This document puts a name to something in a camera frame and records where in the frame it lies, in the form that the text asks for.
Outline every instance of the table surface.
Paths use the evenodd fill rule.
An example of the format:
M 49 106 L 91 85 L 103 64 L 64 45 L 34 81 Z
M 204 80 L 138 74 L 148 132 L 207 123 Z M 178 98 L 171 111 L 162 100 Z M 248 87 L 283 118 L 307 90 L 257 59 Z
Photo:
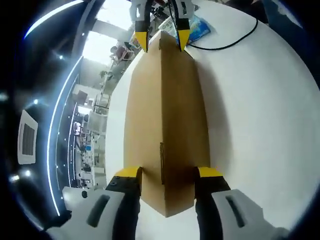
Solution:
M 192 2 L 200 7 L 195 14 L 212 27 L 198 46 L 229 45 L 255 25 L 253 17 L 234 8 Z M 232 189 L 260 205 L 267 221 L 291 229 L 320 181 L 320 92 L 311 73 L 287 42 L 261 22 L 253 34 L 228 49 L 189 46 L 186 51 L 198 67 L 211 166 Z M 124 73 L 110 102 L 105 141 L 109 181 L 123 167 L 131 75 L 143 54 Z M 137 235 L 199 239 L 194 208 L 164 218 L 142 201 Z

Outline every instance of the cardboard box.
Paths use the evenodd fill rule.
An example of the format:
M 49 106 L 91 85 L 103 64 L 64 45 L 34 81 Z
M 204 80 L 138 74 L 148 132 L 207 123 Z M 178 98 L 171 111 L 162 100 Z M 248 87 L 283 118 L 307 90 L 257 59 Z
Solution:
M 141 197 L 165 217 L 194 205 L 193 167 L 210 167 L 196 64 L 165 32 L 150 44 L 132 74 L 124 166 L 143 167 Z

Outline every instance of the air vent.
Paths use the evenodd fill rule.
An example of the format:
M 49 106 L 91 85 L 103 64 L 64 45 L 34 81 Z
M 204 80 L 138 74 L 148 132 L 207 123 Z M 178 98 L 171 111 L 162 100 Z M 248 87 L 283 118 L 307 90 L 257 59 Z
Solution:
M 37 131 L 38 123 L 23 110 L 17 141 L 17 157 L 19 164 L 34 164 L 36 162 Z

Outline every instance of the desk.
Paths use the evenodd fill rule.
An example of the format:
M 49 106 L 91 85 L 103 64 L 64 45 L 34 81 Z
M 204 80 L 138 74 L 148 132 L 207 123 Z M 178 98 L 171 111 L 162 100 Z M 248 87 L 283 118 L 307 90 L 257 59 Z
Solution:
M 248 33 L 255 19 L 212 1 L 193 0 L 214 31 L 195 44 L 223 47 Z M 320 92 L 296 52 L 267 25 L 221 51 L 187 47 L 196 60 L 208 121 L 211 166 L 232 189 L 263 208 L 267 221 L 292 228 L 320 181 Z M 124 128 L 132 72 L 140 52 L 115 88 L 105 141 L 108 180 L 123 167 Z M 161 218 L 145 203 L 144 235 L 199 239 L 194 209 Z

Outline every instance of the black cable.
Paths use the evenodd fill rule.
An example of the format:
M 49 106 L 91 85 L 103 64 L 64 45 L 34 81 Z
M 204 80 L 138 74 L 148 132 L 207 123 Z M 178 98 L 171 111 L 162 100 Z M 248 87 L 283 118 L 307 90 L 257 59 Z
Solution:
M 170 3 L 169 3 L 169 12 L 170 12 L 170 16 L 171 16 L 171 20 L 173 22 L 173 25 L 174 25 L 174 28 L 175 28 L 175 31 L 177 31 L 177 26 L 176 26 L 176 23 L 174 21 L 174 17 L 172 16 L 172 11 L 171 11 L 171 6 L 170 6 Z M 246 35 L 244 35 L 243 37 L 241 37 L 240 39 L 238 39 L 237 41 L 227 45 L 227 46 L 222 46 L 222 47 L 217 47 L 217 48 L 205 48 L 205 47 L 201 47 L 201 46 L 196 46 L 196 45 L 192 45 L 192 44 L 188 44 L 189 46 L 193 47 L 193 48 L 196 48 L 196 49 L 201 49 L 201 50 L 206 50 L 206 51 L 218 51 L 218 50 L 223 50 L 223 49 L 227 49 L 227 48 L 230 48 L 234 45 L 236 45 L 237 43 L 241 42 L 243 39 L 245 39 L 246 37 L 248 37 L 250 34 L 252 34 L 256 29 L 257 29 L 257 26 L 258 26 L 258 19 L 256 18 L 255 19 L 255 25 L 253 27 L 253 29 L 248 32 Z

